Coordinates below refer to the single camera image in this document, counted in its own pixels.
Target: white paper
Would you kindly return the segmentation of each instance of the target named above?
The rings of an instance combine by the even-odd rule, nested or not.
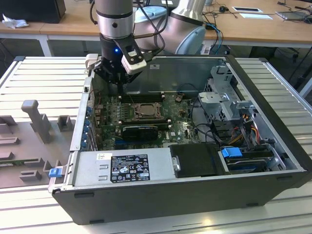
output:
[[[97,154],[97,160],[110,160],[112,156],[112,153]]]
[[[3,16],[3,20],[2,20],[2,23],[8,27],[8,28],[20,28],[20,27],[27,27],[29,26],[27,24],[27,22],[23,19],[10,19],[8,17],[6,17],[4,14],[2,15]]]
[[[162,4],[166,4],[166,1],[165,0],[161,0],[161,3]],[[168,1],[168,5],[173,5],[174,3],[172,1]]]
[[[259,15],[259,14],[247,14],[247,13],[239,13],[242,17],[247,19],[264,19],[264,20],[272,20],[272,18],[268,15]]]

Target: table leg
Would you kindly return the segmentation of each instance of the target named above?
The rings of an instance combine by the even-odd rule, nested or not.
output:
[[[49,39],[47,36],[42,35],[39,39],[43,54],[45,57],[52,57],[54,56],[52,48],[49,44]]]
[[[303,89],[300,91],[300,96],[305,98],[309,92],[311,92],[312,90],[312,77],[310,78],[310,80],[308,81],[308,83],[303,87]]]
[[[82,48],[85,53],[88,52],[87,42],[85,40],[82,41]]]

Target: motherboard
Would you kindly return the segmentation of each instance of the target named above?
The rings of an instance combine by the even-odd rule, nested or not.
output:
[[[96,103],[99,103],[95,105],[99,150],[199,143],[190,122],[191,100],[183,95],[102,95]]]

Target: circuit board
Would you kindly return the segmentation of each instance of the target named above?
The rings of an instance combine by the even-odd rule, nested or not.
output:
[[[99,150],[163,148],[170,144],[199,143],[199,138],[189,119],[190,101],[183,99],[181,102],[176,102],[176,95],[163,95],[164,99],[159,103],[134,101],[122,103],[117,97],[102,96],[102,104],[97,110]],[[145,124],[145,121],[151,120],[154,121],[153,124]],[[159,130],[157,139],[149,142],[124,141],[121,135],[122,128],[135,121],[140,126],[157,126]]]

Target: metal bracket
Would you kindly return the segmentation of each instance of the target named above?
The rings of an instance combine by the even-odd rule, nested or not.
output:
[[[233,101],[230,105],[230,109],[233,113],[233,117],[239,117],[239,110],[248,110],[253,106],[251,101]]]

